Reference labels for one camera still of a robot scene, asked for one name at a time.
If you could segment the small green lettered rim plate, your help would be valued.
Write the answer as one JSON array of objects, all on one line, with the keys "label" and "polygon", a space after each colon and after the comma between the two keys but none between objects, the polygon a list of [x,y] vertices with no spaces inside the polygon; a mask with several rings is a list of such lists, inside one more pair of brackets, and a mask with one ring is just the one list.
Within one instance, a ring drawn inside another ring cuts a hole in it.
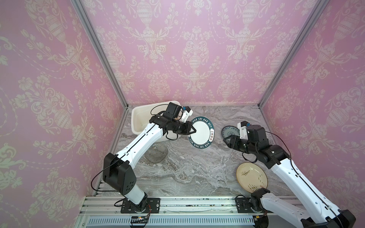
[{"label": "small green lettered rim plate", "polygon": [[188,135],[191,145],[197,149],[208,148],[215,138],[215,128],[212,121],[207,117],[198,116],[192,120],[192,127],[196,133]]}]

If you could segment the beige plate brown rim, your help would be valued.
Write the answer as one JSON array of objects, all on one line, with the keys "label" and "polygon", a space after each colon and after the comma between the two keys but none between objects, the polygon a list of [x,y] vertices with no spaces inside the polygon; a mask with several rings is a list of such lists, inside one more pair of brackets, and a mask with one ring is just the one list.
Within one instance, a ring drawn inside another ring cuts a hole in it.
[{"label": "beige plate brown rim", "polygon": [[239,185],[249,193],[268,187],[267,175],[259,166],[253,163],[240,164],[236,170],[236,179]]}]

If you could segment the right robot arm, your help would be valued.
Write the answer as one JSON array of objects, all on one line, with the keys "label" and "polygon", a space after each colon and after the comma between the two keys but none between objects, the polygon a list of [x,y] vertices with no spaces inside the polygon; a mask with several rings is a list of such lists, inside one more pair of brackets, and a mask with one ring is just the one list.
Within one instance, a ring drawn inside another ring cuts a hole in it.
[{"label": "right robot arm", "polygon": [[270,144],[267,131],[248,122],[239,124],[239,135],[223,139],[238,152],[252,154],[276,174],[295,194],[304,209],[296,207],[261,187],[251,194],[250,203],[257,212],[273,212],[296,228],[351,228],[356,218],[349,210],[341,210],[325,197],[299,170],[288,150]]}]

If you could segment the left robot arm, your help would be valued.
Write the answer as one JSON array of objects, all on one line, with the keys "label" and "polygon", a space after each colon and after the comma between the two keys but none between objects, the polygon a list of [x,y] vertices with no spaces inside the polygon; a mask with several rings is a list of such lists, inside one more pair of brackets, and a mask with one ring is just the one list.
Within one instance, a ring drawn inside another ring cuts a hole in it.
[{"label": "left robot arm", "polygon": [[128,146],[105,156],[103,181],[129,200],[134,211],[143,212],[148,197],[136,183],[134,168],[147,150],[169,131],[178,135],[196,133],[192,122],[187,120],[192,114],[192,111],[184,111],[182,117],[177,118],[165,111],[160,112],[151,117],[146,128]]}]

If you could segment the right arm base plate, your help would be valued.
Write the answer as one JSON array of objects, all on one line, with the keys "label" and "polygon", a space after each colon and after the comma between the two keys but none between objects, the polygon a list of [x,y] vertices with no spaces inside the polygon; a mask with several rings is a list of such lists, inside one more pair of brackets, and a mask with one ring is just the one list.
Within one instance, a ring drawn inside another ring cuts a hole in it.
[{"label": "right arm base plate", "polygon": [[237,196],[234,201],[238,213],[255,213],[249,198]]}]

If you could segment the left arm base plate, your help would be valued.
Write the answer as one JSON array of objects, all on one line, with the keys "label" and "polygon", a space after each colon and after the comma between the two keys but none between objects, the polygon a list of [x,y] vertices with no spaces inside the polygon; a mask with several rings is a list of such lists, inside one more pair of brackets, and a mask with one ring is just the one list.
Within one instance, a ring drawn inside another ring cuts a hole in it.
[{"label": "left arm base plate", "polygon": [[140,204],[134,204],[129,199],[123,199],[120,212],[122,214],[132,214],[132,213],[158,214],[160,211],[160,205],[161,205],[160,198],[146,198],[143,199]]}]

